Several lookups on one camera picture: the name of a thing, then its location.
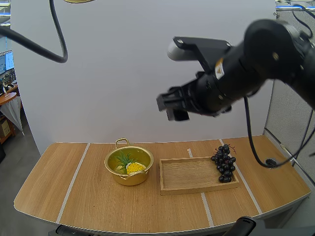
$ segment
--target wooden tray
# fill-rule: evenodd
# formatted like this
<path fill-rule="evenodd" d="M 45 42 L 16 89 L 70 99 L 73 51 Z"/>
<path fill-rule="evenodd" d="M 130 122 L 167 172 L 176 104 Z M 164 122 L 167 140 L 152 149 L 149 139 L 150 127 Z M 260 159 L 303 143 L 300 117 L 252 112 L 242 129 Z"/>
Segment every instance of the wooden tray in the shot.
<path fill-rule="evenodd" d="M 160 159 L 161 195 L 203 193 L 239 186 L 233 174 L 230 183 L 220 183 L 217 167 L 210 157 Z"/>

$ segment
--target gold pot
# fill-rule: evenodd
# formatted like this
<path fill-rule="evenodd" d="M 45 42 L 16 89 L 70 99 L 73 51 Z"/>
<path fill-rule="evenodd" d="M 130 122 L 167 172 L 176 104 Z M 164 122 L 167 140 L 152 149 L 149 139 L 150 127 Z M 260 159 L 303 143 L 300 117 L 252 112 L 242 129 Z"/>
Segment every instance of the gold pot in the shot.
<path fill-rule="evenodd" d="M 127 146 L 117 147 L 118 142 L 122 140 L 127 142 Z M 145 169 L 130 174 L 121 173 L 121 170 L 118 167 L 120 162 L 116 158 L 116 156 L 120 155 L 120 151 L 125 155 L 130 153 L 131 158 L 136 159 L 136 162 L 144 166 Z M 121 138 L 115 142 L 115 149 L 106 155 L 104 163 L 105 167 L 112 173 L 113 178 L 117 183 L 133 186 L 142 183 L 148 178 L 149 169 L 153 164 L 153 155 L 149 150 L 143 147 L 131 146 L 128 139 Z"/>

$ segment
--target yellow label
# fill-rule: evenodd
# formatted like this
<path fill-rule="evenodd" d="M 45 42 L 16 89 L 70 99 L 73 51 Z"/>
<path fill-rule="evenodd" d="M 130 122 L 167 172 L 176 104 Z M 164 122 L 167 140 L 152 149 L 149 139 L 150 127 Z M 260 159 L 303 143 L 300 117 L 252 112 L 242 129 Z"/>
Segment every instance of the yellow label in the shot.
<path fill-rule="evenodd" d="M 223 58 L 220 58 L 215 67 L 215 74 L 216 78 L 219 80 L 223 75 L 224 75 L 224 70 L 223 70 Z"/>

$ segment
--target grapes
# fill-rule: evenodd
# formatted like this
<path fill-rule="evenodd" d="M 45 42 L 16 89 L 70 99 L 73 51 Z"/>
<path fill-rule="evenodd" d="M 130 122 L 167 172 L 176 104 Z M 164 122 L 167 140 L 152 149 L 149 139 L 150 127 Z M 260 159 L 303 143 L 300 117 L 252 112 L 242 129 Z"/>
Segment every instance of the grapes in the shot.
<path fill-rule="evenodd" d="M 234 162 L 235 157 L 230 157 L 230 148 L 228 144 L 224 144 L 218 148 L 217 153 L 211 157 L 211 160 L 215 162 L 217 170 L 220 172 L 220 183 L 229 183 L 232 181 L 233 171 L 235 171 Z"/>
<path fill-rule="evenodd" d="M 229 159 L 229 156 L 226 155 L 226 154 L 224 154 L 224 155 L 223 155 L 223 160 L 224 160 L 224 161 L 227 161 L 228 159 Z"/>
<path fill-rule="evenodd" d="M 220 182 L 220 183 L 223 183 L 223 180 L 224 180 L 224 176 L 220 176 L 220 177 L 219 177 L 219 182 Z"/>
<path fill-rule="evenodd" d="M 223 183 L 229 183 L 231 182 L 232 178 L 231 177 L 224 177 L 223 178 Z"/>
<path fill-rule="evenodd" d="M 231 171 L 224 171 L 223 175 L 226 177 L 229 177 L 229 176 L 232 176 L 232 172 Z"/>

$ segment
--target computer monitor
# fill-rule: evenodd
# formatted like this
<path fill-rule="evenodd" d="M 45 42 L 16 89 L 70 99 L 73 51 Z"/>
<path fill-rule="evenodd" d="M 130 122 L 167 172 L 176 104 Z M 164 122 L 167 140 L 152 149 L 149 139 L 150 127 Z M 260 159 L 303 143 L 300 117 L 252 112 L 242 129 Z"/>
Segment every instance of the computer monitor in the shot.
<path fill-rule="evenodd" d="M 14 68 L 13 52 L 5 54 L 5 70 Z"/>
<path fill-rule="evenodd" d="M 5 72 L 5 56 L 0 56 L 0 74 Z"/>

